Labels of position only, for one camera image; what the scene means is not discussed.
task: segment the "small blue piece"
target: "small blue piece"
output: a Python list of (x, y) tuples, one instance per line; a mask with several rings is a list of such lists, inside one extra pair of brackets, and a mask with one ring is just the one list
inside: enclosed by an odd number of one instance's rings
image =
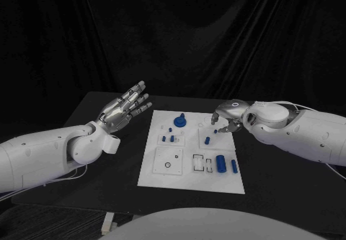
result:
[(210, 138), (209, 137), (206, 137), (206, 139), (205, 139), (205, 144), (208, 145), (209, 144), (209, 141), (210, 141)]
[(218, 172), (225, 173), (228, 171), (226, 169), (226, 162), (225, 162), (225, 156), (218, 155), (216, 156), (216, 166), (218, 166)]
[(184, 114), (182, 113), (179, 117), (174, 118), (174, 121), (173, 121), (176, 127), (182, 128), (184, 125), (186, 125), (186, 116)]
[(231, 163), (232, 163), (232, 172), (236, 174), (238, 173), (236, 161), (232, 160)]

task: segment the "white platform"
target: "white platform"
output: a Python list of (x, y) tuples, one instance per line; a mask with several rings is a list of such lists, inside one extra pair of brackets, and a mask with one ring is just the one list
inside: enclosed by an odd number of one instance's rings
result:
[[(173, 120), (182, 113), (186, 126), (176, 127)], [(228, 121), (219, 118), (212, 126), (210, 119), (210, 113), (153, 111), (138, 186), (245, 194), (232, 133), (215, 133)], [(210, 138), (209, 144), (205, 144), (206, 137)], [(218, 155), (225, 156), (223, 173), (218, 172)], [(232, 159), (238, 173), (232, 170)]]

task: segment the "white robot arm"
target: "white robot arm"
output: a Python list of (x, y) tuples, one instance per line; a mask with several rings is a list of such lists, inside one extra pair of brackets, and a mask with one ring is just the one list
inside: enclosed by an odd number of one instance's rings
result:
[(236, 132), (242, 126), (264, 144), (274, 145), (311, 161), (346, 166), (346, 118), (316, 110), (291, 111), (280, 104), (234, 99), (223, 102), (212, 115), (229, 125), (221, 133)]
[(141, 81), (111, 101), (86, 125), (14, 137), (0, 144), (0, 193), (32, 188), (92, 163), (102, 151), (115, 154), (121, 140), (111, 135), (150, 106)]

